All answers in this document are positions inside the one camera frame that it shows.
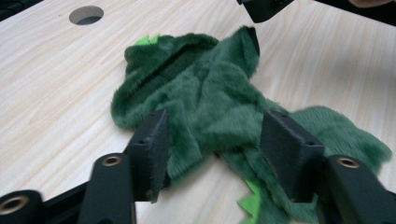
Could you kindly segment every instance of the green felt spike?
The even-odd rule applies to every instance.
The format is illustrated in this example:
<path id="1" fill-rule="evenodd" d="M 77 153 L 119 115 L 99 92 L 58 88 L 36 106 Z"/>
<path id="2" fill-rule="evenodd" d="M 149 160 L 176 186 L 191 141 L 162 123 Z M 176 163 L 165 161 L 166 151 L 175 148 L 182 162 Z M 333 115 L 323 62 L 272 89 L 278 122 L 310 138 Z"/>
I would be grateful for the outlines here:
<path id="1" fill-rule="evenodd" d="M 244 222 L 242 222 L 243 224 L 257 224 L 257 220 L 254 218 L 248 219 Z"/>
<path id="2" fill-rule="evenodd" d="M 253 195 L 240 200 L 238 205 L 252 215 L 252 218 L 247 220 L 245 223 L 257 224 L 262 200 L 262 196 L 260 195 L 261 190 L 260 187 L 253 182 L 248 180 L 246 180 L 246 182 L 249 188 L 253 191 Z"/>
<path id="3" fill-rule="evenodd" d="M 138 40 L 135 45 L 136 46 L 144 46 L 144 45 L 150 45 L 150 44 L 156 44 L 158 42 L 159 35 L 155 35 L 151 39 L 149 38 L 149 35 L 144 36 L 140 40 Z"/>

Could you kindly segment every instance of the brass insert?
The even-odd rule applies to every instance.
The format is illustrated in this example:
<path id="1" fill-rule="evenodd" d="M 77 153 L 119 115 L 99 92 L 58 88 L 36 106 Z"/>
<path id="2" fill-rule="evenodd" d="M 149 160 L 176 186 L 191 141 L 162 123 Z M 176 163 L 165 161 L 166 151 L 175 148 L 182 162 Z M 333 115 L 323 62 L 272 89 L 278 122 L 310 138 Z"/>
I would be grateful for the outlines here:
<path id="1" fill-rule="evenodd" d="M 121 162 L 121 158 L 117 157 L 117 156 L 113 156 L 113 157 L 107 157 L 102 161 L 102 164 L 104 166 L 113 166 L 113 165 L 117 165 Z"/>
<path id="2" fill-rule="evenodd" d="M 11 214 L 23 208 L 29 202 L 26 196 L 15 196 L 0 203 L 0 216 Z"/>
<path id="3" fill-rule="evenodd" d="M 353 161 L 353 160 L 345 158 L 345 157 L 338 158 L 337 161 L 341 165 L 348 167 L 348 168 L 352 168 L 352 169 L 359 168 L 359 164 L 356 161 Z"/>

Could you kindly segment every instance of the green fur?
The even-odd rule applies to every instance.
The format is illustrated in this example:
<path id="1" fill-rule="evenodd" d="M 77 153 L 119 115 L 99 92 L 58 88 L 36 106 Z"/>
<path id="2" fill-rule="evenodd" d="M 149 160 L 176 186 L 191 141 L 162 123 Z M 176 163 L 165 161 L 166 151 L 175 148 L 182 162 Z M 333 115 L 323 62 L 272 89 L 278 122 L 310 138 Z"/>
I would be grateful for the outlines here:
<path id="1" fill-rule="evenodd" d="M 317 222 L 315 204 L 290 203 L 258 149 L 264 111 L 289 112 L 249 83 L 259 55 L 246 27 L 220 42 L 208 35 L 160 36 L 156 44 L 128 48 L 125 59 L 126 77 L 111 115 L 121 128 L 133 130 L 150 112 L 169 111 L 167 172 L 173 184 L 217 153 L 261 187 L 258 223 Z M 326 156 L 355 157 L 376 173 L 390 158 L 383 143 L 329 108 L 290 116 L 326 145 Z"/>

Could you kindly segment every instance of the black mount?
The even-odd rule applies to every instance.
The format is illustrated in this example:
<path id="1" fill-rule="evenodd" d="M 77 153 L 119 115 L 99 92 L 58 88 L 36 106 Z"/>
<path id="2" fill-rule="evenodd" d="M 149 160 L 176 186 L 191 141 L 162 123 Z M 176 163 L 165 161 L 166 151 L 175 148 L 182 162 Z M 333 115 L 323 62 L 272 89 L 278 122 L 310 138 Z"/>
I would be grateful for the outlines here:
<path id="1" fill-rule="evenodd" d="M 363 162 L 344 155 L 325 158 L 324 148 L 288 115 L 265 113 L 262 153 L 292 202 L 311 203 L 318 195 L 319 223 L 396 223 L 394 194 Z"/>
<path id="2" fill-rule="evenodd" d="M 168 113 L 150 114 L 123 153 L 105 155 L 94 163 L 87 183 L 46 202 L 34 190 L 1 197 L 0 223 L 136 223 L 134 202 L 155 203 L 160 189 L 169 182 L 168 136 Z"/>
<path id="3" fill-rule="evenodd" d="M 256 22 L 268 21 L 279 11 L 288 6 L 293 0 L 236 0 L 239 5 L 244 5 L 250 18 Z M 359 8 L 353 6 L 347 0 L 316 0 L 320 3 L 338 7 L 363 17 L 382 21 L 386 24 L 396 26 L 396 3 L 389 2 L 380 7 Z"/>

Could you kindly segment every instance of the wood grain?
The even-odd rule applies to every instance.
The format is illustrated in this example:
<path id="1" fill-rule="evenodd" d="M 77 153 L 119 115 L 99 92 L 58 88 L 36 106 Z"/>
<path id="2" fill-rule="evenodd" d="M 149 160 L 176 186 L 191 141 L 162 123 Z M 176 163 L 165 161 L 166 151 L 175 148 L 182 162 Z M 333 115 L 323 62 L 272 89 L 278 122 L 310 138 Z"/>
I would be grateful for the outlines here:
<path id="1" fill-rule="evenodd" d="M 76 26 L 76 8 L 105 16 Z M 38 189 L 47 200 L 88 180 L 100 156 L 123 151 L 131 132 L 111 120 L 123 51 L 144 35 L 257 29 L 262 56 L 251 82 L 294 111 L 326 105 L 396 150 L 396 29 L 308 0 L 253 24 L 236 1 L 44 1 L 0 22 L 0 195 Z M 396 191 L 392 160 L 380 181 Z M 240 223 L 247 186 L 211 158 L 197 174 L 139 203 L 139 223 Z"/>

